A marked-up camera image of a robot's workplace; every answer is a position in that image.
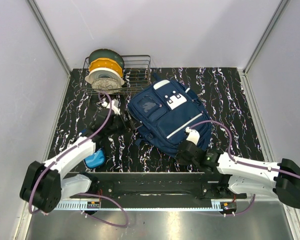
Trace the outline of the navy blue student backpack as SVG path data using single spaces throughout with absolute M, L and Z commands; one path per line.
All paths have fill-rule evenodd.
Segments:
M 176 80 L 159 80 L 138 92 L 127 109 L 140 126 L 142 140 L 175 157 L 178 146 L 193 126 L 200 138 L 197 146 L 208 148 L 212 135 L 211 119 L 204 104 L 189 87 Z

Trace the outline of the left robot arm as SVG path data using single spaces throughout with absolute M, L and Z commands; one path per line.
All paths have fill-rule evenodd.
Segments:
M 142 125 L 125 111 L 101 110 L 77 140 L 58 155 L 43 163 L 33 161 L 27 168 L 19 196 L 28 202 L 28 211 L 50 213 L 60 200 L 82 193 L 93 198 L 98 193 L 96 183 L 84 175 L 65 178 L 77 164 L 103 147 L 108 136 L 135 131 Z

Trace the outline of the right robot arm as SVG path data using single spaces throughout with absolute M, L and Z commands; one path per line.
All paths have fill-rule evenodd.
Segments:
M 300 209 L 300 167 L 290 159 L 264 162 L 230 156 L 217 149 L 202 150 L 185 140 L 177 148 L 177 160 L 194 164 L 206 174 L 219 173 L 227 181 L 217 185 L 218 195 L 256 194 L 277 198 L 281 203 Z

